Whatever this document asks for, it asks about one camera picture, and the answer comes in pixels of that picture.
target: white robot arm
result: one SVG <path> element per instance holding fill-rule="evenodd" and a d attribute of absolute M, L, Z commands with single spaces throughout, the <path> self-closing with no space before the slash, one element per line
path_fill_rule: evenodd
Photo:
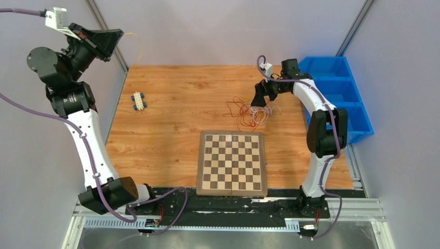
<path fill-rule="evenodd" d="M 348 114 L 345 109 L 337 108 L 322 95 L 312 77 L 299 70 L 296 59 L 283 61 L 281 79 L 274 79 L 271 77 L 272 65 L 266 61 L 259 63 L 262 57 L 264 58 L 258 58 L 257 65 L 265 79 L 255 85 L 255 97 L 251 106 L 264 107 L 264 96 L 269 96 L 273 101 L 279 93 L 290 92 L 296 95 L 311 113 L 312 118 L 307 131 L 307 146 L 311 152 L 310 164 L 306 180 L 300 186 L 296 208 L 304 217 L 315 216 L 316 211 L 325 206 L 324 187 L 335 156 L 347 144 Z M 326 127 L 332 118 L 336 134 Z"/>
<path fill-rule="evenodd" d="M 85 180 L 86 191 L 79 194 L 80 203 L 99 214 L 129 203 L 149 200 L 153 194 L 146 184 L 136 185 L 131 177 L 119 177 L 108 157 L 99 128 L 98 111 L 90 86 L 78 81 L 90 63 L 98 58 L 109 61 L 116 45 L 123 36 L 122 30 L 87 30 L 72 23 L 65 24 L 65 9 L 46 11 L 46 26 L 62 32 L 67 37 L 68 47 L 55 52 L 46 47 L 33 49 L 27 64 L 46 84 L 46 97 L 59 117 L 80 129 L 66 124 L 78 150 Z M 94 173 L 83 137 L 86 137 L 96 167 Z"/>

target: blue plastic bin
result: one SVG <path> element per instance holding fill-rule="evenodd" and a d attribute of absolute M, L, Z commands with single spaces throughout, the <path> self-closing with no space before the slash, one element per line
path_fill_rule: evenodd
<path fill-rule="evenodd" d="M 335 106 L 348 112 L 348 142 L 355 144 L 374 134 L 356 82 L 345 57 L 306 57 L 299 63 L 301 72 L 312 75 L 317 88 Z M 311 116 L 307 110 L 306 122 Z"/>

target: wooden tabletop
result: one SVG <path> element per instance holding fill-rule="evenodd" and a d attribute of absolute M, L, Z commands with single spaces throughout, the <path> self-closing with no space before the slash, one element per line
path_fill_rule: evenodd
<path fill-rule="evenodd" d="M 195 187 L 200 132 L 236 131 L 226 102 L 234 96 L 250 102 L 261 79 L 255 66 L 132 66 L 107 142 L 116 170 L 137 184 Z M 145 94 L 148 108 L 133 109 L 136 91 Z M 274 109 L 255 130 L 264 133 L 268 187 L 298 188 L 310 161 L 300 101 L 285 93 L 272 105 L 281 111 Z M 326 187 L 353 188 L 343 154 Z"/>

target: white wall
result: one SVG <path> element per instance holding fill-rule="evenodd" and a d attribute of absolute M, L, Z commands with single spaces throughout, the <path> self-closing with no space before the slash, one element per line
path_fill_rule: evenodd
<path fill-rule="evenodd" d="M 42 10 L 65 7 L 69 20 L 97 29 L 84 1 L 3 0 L 0 8 Z M 44 19 L 0 14 L 0 91 L 35 110 L 54 113 L 44 84 L 26 64 L 27 54 L 45 46 L 67 47 L 65 37 Z M 116 60 L 95 60 L 82 80 L 92 87 L 104 136 L 108 134 L 124 74 Z M 0 100 L 0 242 L 2 249 L 60 248 L 84 177 L 75 145 L 60 122 L 27 114 Z"/>
<path fill-rule="evenodd" d="M 138 33 L 139 64 L 272 64 L 334 56 L 364 0 L 96 0 L 110 28 Z M 121 42 L 127 63 L 136 37 Z"/>
<path fill-rule="evenodd" d="M 438 248 L 440 2 L 376 1 L 346 56 L 375 134 L 354 149 L 396 248 Z"/>

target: wooden chessboard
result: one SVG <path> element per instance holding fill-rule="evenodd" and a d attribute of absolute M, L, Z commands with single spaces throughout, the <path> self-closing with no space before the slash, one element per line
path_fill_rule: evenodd
<path fill-rule="evenodd" d="M 201 133 L 198 195 L 266 196 L 267 176 L 260 132 Z"/>

